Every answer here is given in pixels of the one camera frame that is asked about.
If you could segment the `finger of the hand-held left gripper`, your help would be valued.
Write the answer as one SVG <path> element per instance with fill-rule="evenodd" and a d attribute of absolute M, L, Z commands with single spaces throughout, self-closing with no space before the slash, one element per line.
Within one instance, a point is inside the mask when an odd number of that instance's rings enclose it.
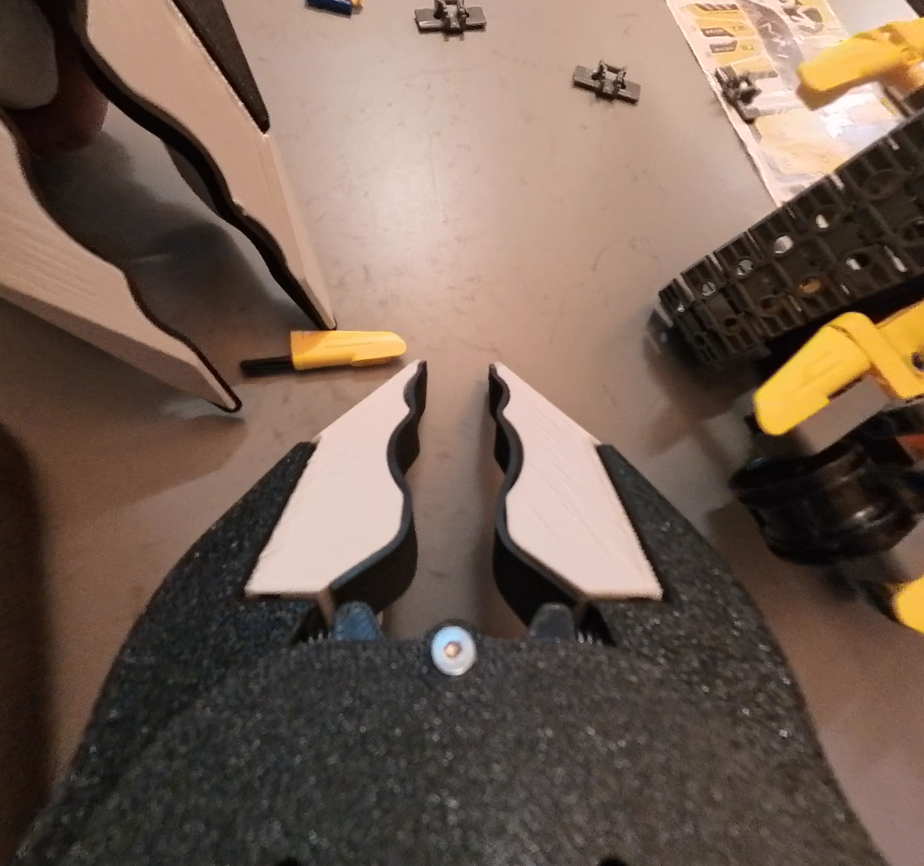
<path fill-rule="evenodd" d="M 241 409 L 237 395 L 202 353 L 148 312 L 125 273 L 80 244 L 52 216 L 5 113 L 1 295 L 169 387 L 225 412 Z"/>
<path fill-rule="evenodd" d="M 75 0 L 95 80 L 182 156 L 214 212 L 320 329 L 336 319 L 270 129 L 261 132 L 173 0 Z"/>

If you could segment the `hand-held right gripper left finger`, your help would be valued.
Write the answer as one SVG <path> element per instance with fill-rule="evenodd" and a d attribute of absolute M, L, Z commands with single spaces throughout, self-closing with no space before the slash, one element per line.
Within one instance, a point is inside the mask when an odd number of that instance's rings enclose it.
<path fill-rule="evenodd" d="M 421 450 L 427 368 L 411 362 L 310 442 L 244 586 L 248 600 L 307 600 L 332 623 L 353 602 L 379 616 L 408 590 L 418 562 L 408 472 Z"/>

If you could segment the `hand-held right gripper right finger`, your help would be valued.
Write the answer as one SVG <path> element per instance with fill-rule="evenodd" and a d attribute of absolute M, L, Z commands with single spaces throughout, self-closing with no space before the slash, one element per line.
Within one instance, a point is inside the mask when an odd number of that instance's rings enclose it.
<path fill-rule="evenodd" d="M 494 458 L 492 573 L 518 620 L 542 606 L 660 602 L 657 576 L 607 469 L 609 448 L 502 363 L 489 368 Z"/>

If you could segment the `yellow plastic toy piece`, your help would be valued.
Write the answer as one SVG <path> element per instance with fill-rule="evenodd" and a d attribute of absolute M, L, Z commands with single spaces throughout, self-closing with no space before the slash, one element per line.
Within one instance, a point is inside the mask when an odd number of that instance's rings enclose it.
<path fill-rule="evenodd" d="M 290 335 L 290 360 L 297 372 L 385 364 L 407 349 L 406 341 L 390 331 L 294 331 Z"/>

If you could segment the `black toy track link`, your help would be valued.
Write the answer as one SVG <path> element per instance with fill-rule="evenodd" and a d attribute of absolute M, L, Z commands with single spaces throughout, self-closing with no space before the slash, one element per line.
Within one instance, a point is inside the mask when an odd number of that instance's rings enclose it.
<path fill-rule="evenodd" d="M 414 11 L 414 22 L 420 33 L 438 32 L 448 37 L 460 37 L 487 27 L 483 9 L 467 5 L 465 0 L 433 0 L 431 7 Z"/>
<path fill-rule="evenodd" d="M 766 79 L 778 78 L 776 71 L 754 75 L 751 71 L 739 73 L 733 66 L 724 65 L 713 71 L 713 77 L 726 106 L 732 108 L 745 124 L 752 125 L 761 117 L 778 114 L 778 110 L 773 107 L 762 109 L 755 103 L 763 92 L 757 84 Z"/>
<path fill-rule="evenodd" d="M 628 79 L 625 66 L 610 65 L 604 61 L 595 67 L 577 65 L 572 74 L 572 84 L 594 94 L 598 99 L 638 104 L 641 87 Z"/>

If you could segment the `yellow black tracked toy vehicle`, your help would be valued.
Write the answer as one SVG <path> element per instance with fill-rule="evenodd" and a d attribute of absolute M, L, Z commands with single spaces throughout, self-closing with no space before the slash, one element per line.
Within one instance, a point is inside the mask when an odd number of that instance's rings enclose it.
<path fill-rule="evenodd" d="M 660 293 L 687 359 L 756 361 L 752 452 L 730 478 L 768 548 L 923 631 L 922 17 L 797 70 L 827 107 L 882 84 L 897 128 Z"/>

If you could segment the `instruction booklet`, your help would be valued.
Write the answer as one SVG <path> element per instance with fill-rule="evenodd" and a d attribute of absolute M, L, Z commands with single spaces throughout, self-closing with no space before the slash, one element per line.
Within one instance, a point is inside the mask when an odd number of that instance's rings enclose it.
<path fill-rule="evenodd" d="M 665 0 L 723 110 L 778 206 L 816 184 L 873 141 L 889 133 L 901 114 L 922 111 L 922 64 L 878 73 L 849 64 L 838 90 L 811 93 L 799 70 L 834 51 L 854 63 L 870 55 L 860 37 L 848 47 L 847 31 L 827 0 Z M 776 71 L 759 82 L 755 103 L 778 114 L 745 124 L 722 100 L 713 71 Z"/>

